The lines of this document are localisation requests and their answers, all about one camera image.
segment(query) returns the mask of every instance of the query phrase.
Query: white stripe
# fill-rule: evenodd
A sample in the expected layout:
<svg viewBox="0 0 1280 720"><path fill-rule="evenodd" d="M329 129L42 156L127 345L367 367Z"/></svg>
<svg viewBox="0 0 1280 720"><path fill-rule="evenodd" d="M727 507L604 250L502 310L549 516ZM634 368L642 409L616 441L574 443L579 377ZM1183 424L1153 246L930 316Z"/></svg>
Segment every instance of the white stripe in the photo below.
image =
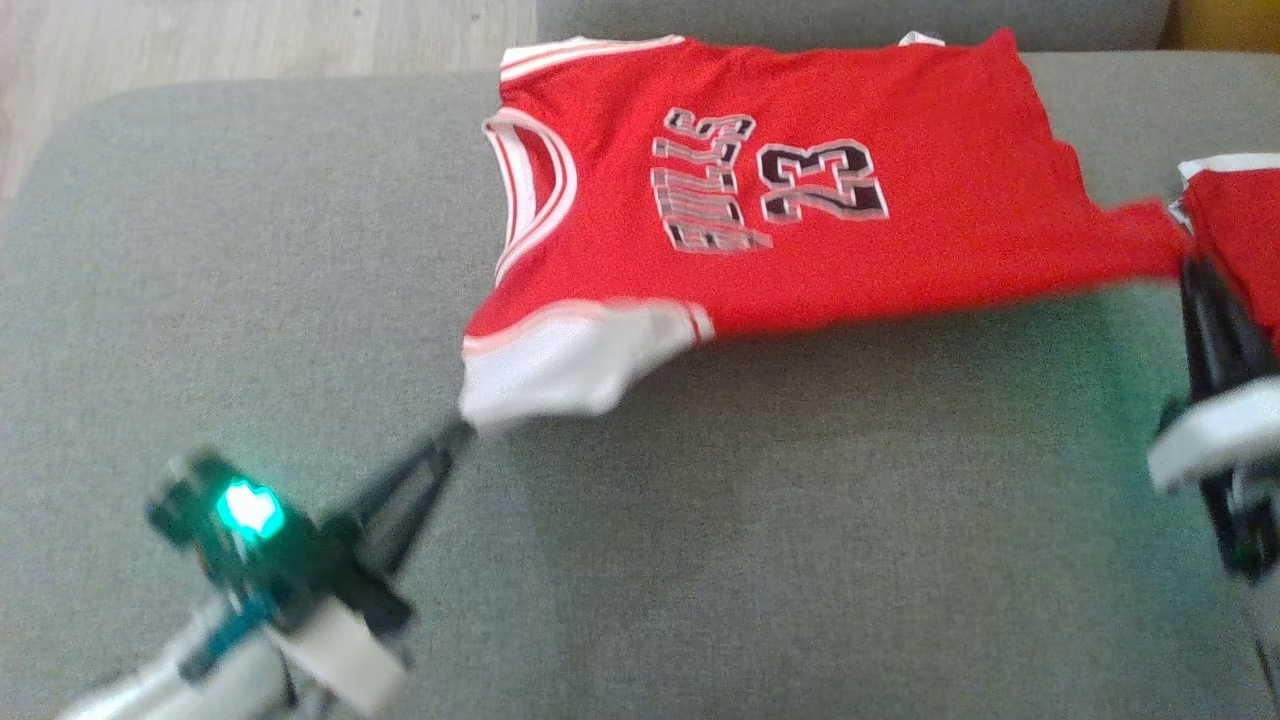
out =
<svg viewBox="0 0 1280 720"><path fill-rule="evenodd" d="M1234 155L1213 155L1178 164L1183 183L1190 182L1203 170L1215 173L1236 173L1242 170L1270 170L1280 168L1280 152L1238 152Z"/></svg>
<svg viewBox="0 0 1280 720"><path fill-rule="evenodd" d="M527 252L529 250L531 250L529 247L525 247L525 243L527 242L529 236L531 233L536 232L538 228L540 228L547 222L547 218L550 215L550 213L559 204L561 199L564 196L564 163L566 163L566 160L563 160L561 158L559 149L556 147L550 142L550 140L548 140L543 135L539 135L539 138L543 141L543 146L547 150L547 155L552 160L552 173L553 173L552 192L550 192L550 195L547 196L547 205L544 205L543 208L540 208L538 210L538 213L534 215L532 223L527 228L524 228L516 236L516 238L511 243L511 246L507 247L507 250L502 254L502 256L498 258L498 270L497 270L498 272L498 279L502 279L502 275L507 272L506 270L507 265L509 265L509 263L515 261L513 254L524 255L525 252ZM524 155L524 158L527 160L529 154L526 152Z"/></svg>
<svg viewBox="0 0 1280 720"><path fill-rule="evenodd" d="M515 184L511 191L513 225L512 233L507 236L509 245L529 232L529 227L534 222L534 213L538 211L538 188L534 186L534 167L529 161L529 152L525 150L525 143L520 142L515 126L495 123L492 127L507 154L507 161L511 163L511 179Z"/></svg>
<svg viewBox="0 0 1280 720"><path fill-rule="evenodd" d="M503 275L507 274L513 263L536 247L539 242L545 240L564 220L570 208L573 205L573 197L577 195L577 169L573 167L573 156L570 154L564 141L554 131L527 113L522 113L515 108L502 108L489 123L494 126L515 126L536 135L545 143L556 173L550 201L538 211L529 227L525 228L525 232L521 232L517 225L516 237L512 238L506 252L498 259L497 281L494 283L497 284L502 282ZM509 147L506 140L503 142L503 147ZM522 145L520 137L515 136L515 133L512 133L509 142ZM513 178L532 178L532 168L529 165L527 151L521 155L512 155L511 160L513 164L524 163L522 168L512 168ZM517 200L522 196L524 193L518 192Z"/></svg>
<svg viewBox="0 0 1280 720"><path fill-rule="evenodd" d="M498 164L502 170L502 187L507 191L507 237L504 238L504 246L511 246L511 241L516 237L516 195L512 184L511 164L507 163L503 155L502 143L498 141L498 133L494 132L489 123L484 126L484 136L489 138L489 145L493 146L493 154L498 159Z"/></svg>
<svg viewBox="0 0 1280 720"><path fill-rule="evenodd" d="M558 65L572 60L580 60L582 58L595 58L599 55L616 55L620 53L640 53L643 50L653 50L657 47L666 47L668 45L677 45L684 41L685 38L682 36L668 35L666 37L659 37L657 40L639 40L630 42L596 40L591 41L590 44L576 44L566 47L563 51L554 51L544 58L521 61L511 67L504 65L500 74L500 81L502 82L512 81L516 78L525 77L530 73L544 70L547 68L550 68L552 65Z"/></svg>
<svg viewBox="0 0 1280 720"><path fill-rule="evenodd" d="M538 45L526 45L524 47L508 47L506 53L502 54L502 67L507 67L512 63L518 63L526 58L532 58L534 55L541 55L543 53L552 53L554 50L568 50L571 47L577 47L580 45L590 45L593 42L600 42L599 40L591 40L590 37L571 37L568 40L561 40L559 42L540 42Z"/></svg>

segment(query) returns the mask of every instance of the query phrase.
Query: white trim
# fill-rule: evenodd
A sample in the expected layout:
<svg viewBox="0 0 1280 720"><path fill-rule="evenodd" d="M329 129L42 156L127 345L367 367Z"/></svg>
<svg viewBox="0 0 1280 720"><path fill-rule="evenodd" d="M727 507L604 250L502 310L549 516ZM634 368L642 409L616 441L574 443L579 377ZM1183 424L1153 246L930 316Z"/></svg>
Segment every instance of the white trim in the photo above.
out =
<svg viewBox="0 0 1280 720"><path fill-rule="evenodd" d="M620 53L640 53L667 47L684 42L684 36L668 35L654 40L591 40L588 37L573 37L562 42L545 42L529 47L512 47L503 54L502 82L525 77L530 73L544 70L553 65L580 60L582 58L596 58L600 55L616 55Z"/></svg>
<svg viewBox="0 0 1280 720"><path fill-rule="evenodd" d="M940 47L946 47L946 42L942 42L932 35L924 35L923 32L911 31L902 36L902 40L897 41L899 47L906 47L908 45L937 45Z"/></svg>
<svg viewBox="0 0 1280 720"><path fill-rule="evenodd" d="M502 54L502 67L512 65L522 60L527 60L534 55L541 55L544 53L552 53L554 50L572 50L575 47L581 47L584 45L590 45L593 42L603 42L591 37L582 37L581 35L576 37L570 37L568 40L561 40L557 42L539 42L538 45L525 45L522 47L508 47Z"/></svg>
<svg viewBox="0 0 1280 720"><path fill-rule="evenodd" d="M1187 160L1178 164L1178 172L1183 176L1183 183L1190 182L1193 177L1203 170L1215 173L1235 173L1242 170L1271 170L1280 169L1280 152L1235 152L1229 155L1213 155L1198 160Z"/></svg>
<svg viewBox="0 0 1280 720"><path fill-rule="evenodd" d="M502 172L502 187L507 192L507 236L503 240L503 247L507 247L511 246L512 238L516 237L516 190L515 183L511 181L511 164L507 163L506 149L498 141L498 133L485 127L484 136L489 138L489 145L493 146L493 156L497 158L498 169Z"/></svg>
<svg viewBox="0 0 1280 720"><path fill-rule="evenodd" d="M498 124L486 132L490 142L500 146L499 159L506 158L511 182L507 183L507 201L509 215L509 229L507 232L507 246L509 247L516 237L529 232L538 211L538 192L534 186L534 167L529 161L529 151L525 143L516 136L516 128L509 124Z"/></svg>
<svg viewBox="0 0 1280 720"><path fill-rule="evenodd" d="M712 336L710 316L698 305L562 300L506 331L463 341L458 406L483 432L535 415L599 415L654 368Z"/></svg>
<svg viewBox="0 0 1280 720"><path fill-rule="evenodd" d="M536 208L532 165L527 149L516 135L517 127L538 136L552 159L553 187L543 208ZM515 108L500 108L485 122L485 132L497 150L507 151L506 160L509 165L504 168L503 182L509 186L507 197L512 204L508 208L511 232L507 236L507 247L498 258L494 281L494 284L498 284L512 264L536 247L564 220L577 196L577 169L561 136L527 113ZM502 163L500 151L498 159Z"/></svg>

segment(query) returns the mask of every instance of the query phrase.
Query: basketball jersey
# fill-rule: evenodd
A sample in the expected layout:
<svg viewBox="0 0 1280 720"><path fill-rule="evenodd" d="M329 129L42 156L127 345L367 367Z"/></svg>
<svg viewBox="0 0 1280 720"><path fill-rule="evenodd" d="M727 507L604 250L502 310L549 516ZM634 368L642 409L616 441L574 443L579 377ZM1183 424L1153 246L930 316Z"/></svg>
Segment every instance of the basketball jersey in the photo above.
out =
<svg viewBox="0 0 1280 720"><path fill-rule="evenodd" d="M603 413L713 337L1174 277L1157 201L1103 211L1009 31L782 54L681 36L507 51L507 188L462 411Z"/></svg>

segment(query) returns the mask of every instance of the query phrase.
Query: couch cushion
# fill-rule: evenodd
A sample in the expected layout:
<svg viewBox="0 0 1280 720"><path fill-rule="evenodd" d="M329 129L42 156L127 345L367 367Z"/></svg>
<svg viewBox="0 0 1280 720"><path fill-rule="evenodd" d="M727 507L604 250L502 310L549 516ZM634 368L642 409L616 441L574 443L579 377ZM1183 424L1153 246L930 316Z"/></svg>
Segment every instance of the couch cushion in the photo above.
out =
<svg viewBox="0 0 1280 720"><path fill-rule="evenodd" d="M778 50L873 47L923 31L975 44L1001 27L1023 50L1151 49L1169 0L539 0L538 37L644 40L667 33Z"/></svg>
<svg viewBox="0 0 1280 720"><path fill-rule="evenodd" d="M1102 202L1280 145L1271 58L1028 64ZM0 245L8 712L205 592L142 519L170 455L320 509L449 413L506 217L495 85L172 87L50 142ZM1180 354L1175 293L1129 288L712 346L486 438L402 584L390 716L1267 716L1197 498L1143 473Z"/></svg>

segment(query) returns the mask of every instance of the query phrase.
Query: red cloth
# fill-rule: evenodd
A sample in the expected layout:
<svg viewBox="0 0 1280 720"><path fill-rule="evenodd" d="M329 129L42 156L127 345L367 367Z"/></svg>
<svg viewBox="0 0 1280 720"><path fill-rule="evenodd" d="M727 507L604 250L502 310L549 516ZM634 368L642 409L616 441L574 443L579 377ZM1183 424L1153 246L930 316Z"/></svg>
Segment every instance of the red cloth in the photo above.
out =
<svg viewBox="0 0 1280 720"><path fill-rule="evenodd" d="M1202 170L1183 209L1197 249L1217 261L1280 355L1280 169Z"/></svg>
<svg viewBox="0 0 1280 720"><path fill-rule="evenodd" d="M512 218L471 354L564 301L797 332L1174 278L1187 247L1157 201L1087 197L1009 31L803 54L579 40L508 53L502 78L486 129Z"/></svg>

